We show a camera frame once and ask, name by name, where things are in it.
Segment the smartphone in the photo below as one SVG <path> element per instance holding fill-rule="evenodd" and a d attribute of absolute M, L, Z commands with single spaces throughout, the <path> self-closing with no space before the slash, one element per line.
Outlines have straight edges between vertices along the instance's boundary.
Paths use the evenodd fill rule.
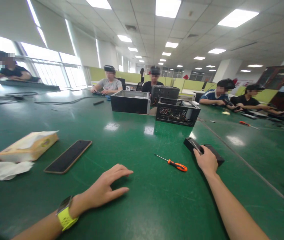
<path fill-rule="evenodd" d="M 91 144 L 92 141 L 78 140 L 45 168 L 44 172 L 56 174 L 66 173 Z"/>

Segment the black shirt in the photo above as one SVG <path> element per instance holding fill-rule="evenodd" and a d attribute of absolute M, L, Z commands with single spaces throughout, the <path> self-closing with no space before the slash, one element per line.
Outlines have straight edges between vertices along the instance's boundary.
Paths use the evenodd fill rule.
<path fill-rule="evenodd" d="M 242 103 L 244 106 L 257 106 L 260 104 L 255 98 L 250 98 L 248 101 L 245 98 L 245 95 L 238 97 L 231 97 L 231 102 L 236 106 L 238 103 Z"/>
<path fill-rule="evenodd" d="M 27 71 L 25 68 L 16 65 L 14 70 L 9 70 L 8 68 L 2 68 L 0 70 L 0 73 L 5 75 L 6 77 L 11 77 L 11 76 L 21 77 L 23 71 L 29 73 L 29 71 Z"/>
<path fill-rule="evenodd" d="M 156 85 L 164 86 L 164 84 L 161 83 L 161 82 L 157 82 Z M 151 93 L 151 91 L 152 91 L 151 81 L 148 81 L 148 82 L 144 83 L 144 85 L 142 86 L 142 90 L 141 91 L 142 92 L 149 92 L 149 93 Z"/>

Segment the person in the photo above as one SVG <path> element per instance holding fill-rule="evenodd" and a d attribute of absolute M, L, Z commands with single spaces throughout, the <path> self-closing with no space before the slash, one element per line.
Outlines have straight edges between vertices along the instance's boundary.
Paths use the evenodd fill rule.
<path fill-rule="evenodd" d="M 217 83 L 216 89 L 206 91 L 200 98 L 200 104 L 205 105 L 226 105 L 229 109 L 234 109 L 236 106 L 227 105 L 223 100 L 229 100 L 227 92 L 235 88 L 235 84 L 231 79 L 223 79 Z"/>
<path fill-rule="evenodd" d="M 203 155 L 195 149 L 194 154 L 210 186 L 229 238 L 231 240 L 269 239 L 216 173 L 218 163 L 215 155 L 207 147 L 202 146 L 202 148 Z M 88 190 L 73 197 L 68 209 L 69 215 L 76 219 L 85 211 L 100 207 L 128 192 L 127 187 L 112 190 L 110 185 L 117 179 L 130 174 L 133 174 L 133 171 L 119 164 L 104 172 Z M 63 230 L 56 213 L 57 211 L 43 218 L 13 240 L 56 239 Z"/>
<path fill-rule="evenodd" d="M 139 73 L 141 74 L 141 82 L 144 82 L 144 76 L 145 76 L 144 68 L 142 68 Z"/>
<path fill-rule="evenodd" d="M 12 54 L 0 51 L 0 64 L 4 65 L 4 68 L 0 70 L 0 78 L 8 77 L 11 80 L 17 81 L 34 81 L 37 82 L 38 78 L 33 78 L 29 71 L 25 68 L 18 66 L 15 61 L 15 57 Z"/>
<path fill-rule="evenodd" d="M 104 66 L 104 72 L 106 78 L 100 80 L 95 86 L 91 88 L 91 92 L 98 92 L 101 88 L 104 90 L 102 91 L 103 94 L 113 94 L 117 93 L 120 90 L 123 90 L 122 83 L 120 80 L 115 78 L 115 68 L 110 65 Z"/>
<path fill-rule="evenodd" d="M 230 100 L 235 106 L 240 106 L 245 110 L 257 109 L 257 110 L 264 110 L 276 115 L 284 114 L 284 111 L 283 112 L 276 111 L 274 108 L 270 106 L 262 105 L 258 100 L 253 98 L 260 91 L 263 91 L 264 89 L 265 88 L 263 86 L 260 86 L 259 84 L 251 84 L 246 87 L 244 95 L 238 97 L 231 97 Z"/>
<path fill-rule="evenodd" d="M 160 77 L 160 74 L 161 74 L 160 68 L 157 67 L 157 66 L 152 66 L 151 70 L 150 70 L 150 78 L 151 78 L 151 80 L 146 82 L 146 83 L 144 83 L 144 85 L 142 86 L 141 91 L 142 92 L 149 92 L 149 93 L 151 93 L 152 92 L 152 86 L 154 86 L 154 85 L 164 86 L 163 83 L 158 81 L 159 77 Z"/>

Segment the gray shirt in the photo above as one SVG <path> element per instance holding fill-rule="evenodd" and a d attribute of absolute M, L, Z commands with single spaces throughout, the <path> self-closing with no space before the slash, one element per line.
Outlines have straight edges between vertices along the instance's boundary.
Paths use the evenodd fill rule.
<path fill-rule="evenodd" d="M 113 82 L 109 82 L 107 78 L 100 80 L 98 83 L 104 90 L 118 90 L 119 87 L 122 87 L 122 83 L 118 79 L 114 79 Z"/>

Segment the smartwatch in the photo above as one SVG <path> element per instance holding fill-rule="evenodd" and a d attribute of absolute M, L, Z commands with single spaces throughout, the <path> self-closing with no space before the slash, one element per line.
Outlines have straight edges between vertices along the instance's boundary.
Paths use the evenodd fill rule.
<path fill-rule="evenodd" d="M 73 226 L 77 220 L 78 217 L 73 219 L 69 214 L 69 207 L 71 206 L 73 196 L 67 197 L 62 203 L 60 204 L 56 215 L 58 216 L 58 219 L 63 227 L 62 231 L 65 231 L 69 229 L 71 226 Z"/>

